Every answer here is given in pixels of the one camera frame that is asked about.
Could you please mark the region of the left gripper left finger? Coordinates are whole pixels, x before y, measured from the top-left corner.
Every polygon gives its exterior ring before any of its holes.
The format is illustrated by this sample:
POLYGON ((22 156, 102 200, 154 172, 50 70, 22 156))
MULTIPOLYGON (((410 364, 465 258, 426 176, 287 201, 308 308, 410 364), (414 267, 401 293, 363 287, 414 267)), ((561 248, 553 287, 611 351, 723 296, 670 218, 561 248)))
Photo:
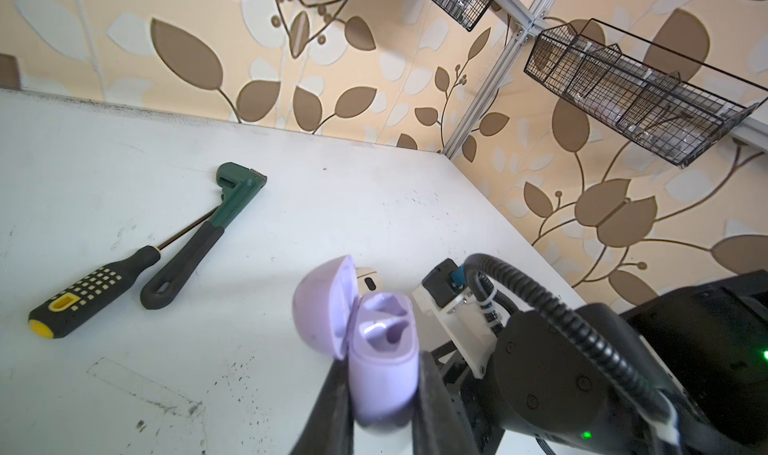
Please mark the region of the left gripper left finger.
POLYGON ((350 455, 353 452, 354 419, 348 361, 335 360, 291 454, 350 455))

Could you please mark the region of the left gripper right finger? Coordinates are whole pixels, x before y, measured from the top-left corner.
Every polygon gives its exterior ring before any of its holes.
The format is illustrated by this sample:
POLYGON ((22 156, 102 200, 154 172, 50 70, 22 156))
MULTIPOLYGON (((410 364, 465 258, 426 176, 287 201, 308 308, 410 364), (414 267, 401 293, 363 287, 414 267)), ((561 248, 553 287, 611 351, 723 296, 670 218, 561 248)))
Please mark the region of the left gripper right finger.
POLYGON ((411 427, 412 451, 416 455, 478 454, 474 439, 427 351, 419 354, 419 383, 411 427))

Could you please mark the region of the purple round charging case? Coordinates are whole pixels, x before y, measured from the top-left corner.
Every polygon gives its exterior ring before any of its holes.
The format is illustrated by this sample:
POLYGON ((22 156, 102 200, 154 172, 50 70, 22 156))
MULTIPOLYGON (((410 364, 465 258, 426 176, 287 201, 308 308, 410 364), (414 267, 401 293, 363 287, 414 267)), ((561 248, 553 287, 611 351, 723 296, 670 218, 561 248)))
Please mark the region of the purple round charging case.
POLYGON ((361 295, 351 256, 321 264, 297 286, 293 321, 314 350, 346 361, 359 425, 389 431, 408 423, 419 385, 419 339, 410 298, 361 295))

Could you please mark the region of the cream earbud charging case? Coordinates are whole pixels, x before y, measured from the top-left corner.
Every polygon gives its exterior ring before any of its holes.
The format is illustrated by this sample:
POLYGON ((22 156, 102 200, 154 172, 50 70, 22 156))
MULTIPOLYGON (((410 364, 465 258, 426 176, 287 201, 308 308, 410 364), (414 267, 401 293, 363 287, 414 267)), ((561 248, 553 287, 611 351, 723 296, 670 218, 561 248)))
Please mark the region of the cream earbud charging case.
POLYGON ((382 282, 378 272, 370 267, 358 267, 356 269, 358 294, 363 297, 369 293, 375 293, 382 289, 382 282))

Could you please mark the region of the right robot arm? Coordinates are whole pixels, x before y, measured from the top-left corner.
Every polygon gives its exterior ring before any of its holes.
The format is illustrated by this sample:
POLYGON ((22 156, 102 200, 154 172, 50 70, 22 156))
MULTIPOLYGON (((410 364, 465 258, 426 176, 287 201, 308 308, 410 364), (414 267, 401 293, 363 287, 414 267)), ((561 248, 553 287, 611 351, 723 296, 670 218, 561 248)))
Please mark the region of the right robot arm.
POLYGON ((684 287, 624 313, 572 309, 496 257, 463 266, 473 292, 525 309, 497 335, 478 396, 500 428, 598 454, 767 450, 767 275, 684 287))

